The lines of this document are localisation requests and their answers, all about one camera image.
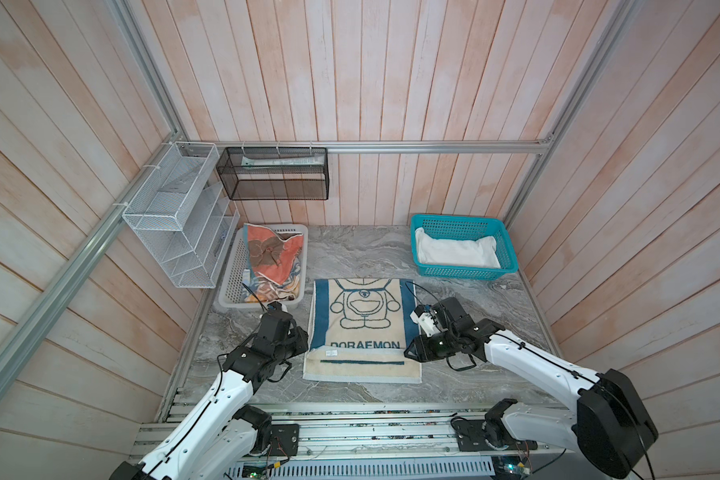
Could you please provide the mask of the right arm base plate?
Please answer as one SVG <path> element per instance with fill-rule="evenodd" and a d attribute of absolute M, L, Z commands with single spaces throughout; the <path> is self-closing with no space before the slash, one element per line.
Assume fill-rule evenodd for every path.
<path fill-rule="evenodd" d="M 470 420 L 461 416 L 450 419 L 458 449 L 461 452 L 506 451 L 518 452 L 538 449 L 533 440 L 518 440 L 499 421 Z"/>

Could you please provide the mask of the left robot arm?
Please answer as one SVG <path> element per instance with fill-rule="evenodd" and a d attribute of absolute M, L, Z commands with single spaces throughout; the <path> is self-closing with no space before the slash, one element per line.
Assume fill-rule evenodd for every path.
<path fill-rule="evenodd" d="M 270 447 L 271 415 L 249 404 L 277 371 L 308 349 L 308 334 L 281 303 L 263 307 L 259 326 L 217 357 L 209 390 L 163 442 L 138 463 L 122 463 L 112 479 L 218 479 L 242 457 Z"/>

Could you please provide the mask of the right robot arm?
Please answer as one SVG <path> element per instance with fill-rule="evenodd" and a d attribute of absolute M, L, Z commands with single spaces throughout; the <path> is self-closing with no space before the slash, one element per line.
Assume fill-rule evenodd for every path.
<path fill-rule="evenodd" d="M 404 351 L 419 363 L 449 361 L 465 354 L 471 363 L 491 363 L 544 390 L 561 408 L 542 408 L 505 398 L 480 420 L 456 415 L 451 426 L 462 451 L 520 450 L 529 443 L 581 454 L 603 474 L 626 479 L 659 437 L 631 380 L 577 366 L 521 339 L 500 323 L 475 321 L 454 297 L 418 305 L 410 314 L 421 331 Z"/>

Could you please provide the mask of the white laundry basket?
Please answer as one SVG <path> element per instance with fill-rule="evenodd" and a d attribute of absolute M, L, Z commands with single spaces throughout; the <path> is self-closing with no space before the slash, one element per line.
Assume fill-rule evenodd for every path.
<path fill-rule="evenodd" d="M 238 230 L 233 240 L 226 270 L 222 275 L 222 282 L 221 286 L 219 287 L 218 297 L 216 300 L 217 307 L 219 309 L 257 310 L 263 304 L 261 301 L 259 301 L 258 303 L 246 303 L 243 301 L 243 271 L 245 269 L 249 269 L 252 271 L 249 263 L 249 253 L 245 238 L 246 224 L 244 224 L 244 226 L 240 230 Z M 300 295 L 297 297 L 296 300 L 278 301 L 288 308 L 294 307 L 298 305 L 298 303 L 300 303 L 304 297 L 304 284 L 306 281 L 308 229 L 306 226 L 300 224 L 278 224 L 262 226 L 271 228 L 284 238 L 296 233 L 301 233 L 304 235 L 303 249 L 299 257 L 296 259 L 291 273 L 300 275 Z"/>

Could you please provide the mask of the blue patterned towel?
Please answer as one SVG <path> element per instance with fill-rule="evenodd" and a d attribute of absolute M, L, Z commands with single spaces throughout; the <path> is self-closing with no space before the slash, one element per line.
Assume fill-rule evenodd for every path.
<path fill-rule="evenodd" d="M 317 279 L 303 378 L 318 382 L 419 384 L 422 365 L 404 355 L 420 334 L 409 279 Z"/>

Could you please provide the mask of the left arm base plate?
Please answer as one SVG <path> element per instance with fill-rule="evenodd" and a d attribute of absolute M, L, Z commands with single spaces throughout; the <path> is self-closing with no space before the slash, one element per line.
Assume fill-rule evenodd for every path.
<path fill-rule="evenodd" d="M 253 449 L 249 456 L 279 455 L 295 456 L 299 446 L 300 425 L 274 424 L 258 429 Z"/>

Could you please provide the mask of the teal plastic basket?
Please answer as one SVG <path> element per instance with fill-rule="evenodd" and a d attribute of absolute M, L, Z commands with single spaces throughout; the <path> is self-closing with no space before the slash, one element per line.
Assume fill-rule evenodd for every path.
<path fill-rule="evenodd" d="M 501 264 L 499 269 L 472 268 L 445 265 L 426 265 L 416 259 L 416 246 L 414 233 L 417 228 L 435 239 L 450 240 L 478 240 L 482 237 L 492 236 L 496 239 L 496 253 Z M 423 276 L 477 279 L 492 281 L 518 271 L 518 260 L 504 223 L 495 218 L 416 214 L 411 219 L 412 256 Z"/>

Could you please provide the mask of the red orange towel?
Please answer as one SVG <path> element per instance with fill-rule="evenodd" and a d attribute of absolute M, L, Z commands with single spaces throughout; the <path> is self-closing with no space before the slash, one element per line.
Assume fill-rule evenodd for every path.
<path fill-rule="evenodd" d="M 248 223 L 245 238 L 254 276 L 276 285 L 287 283 L 303 249 L 304 235 L 296 233 L 284 238 L 269 227 Z"/>

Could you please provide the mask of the white towel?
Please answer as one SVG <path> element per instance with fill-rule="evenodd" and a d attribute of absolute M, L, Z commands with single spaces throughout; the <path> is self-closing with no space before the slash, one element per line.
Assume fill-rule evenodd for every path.
<path fill-rule="evenodd" d="M 496 239 L 492 236 L 478 240 L 435 239 L 419 227 L 414 233 L 416 259 L 426 265 L 445 265 L 499 269 Z"/>

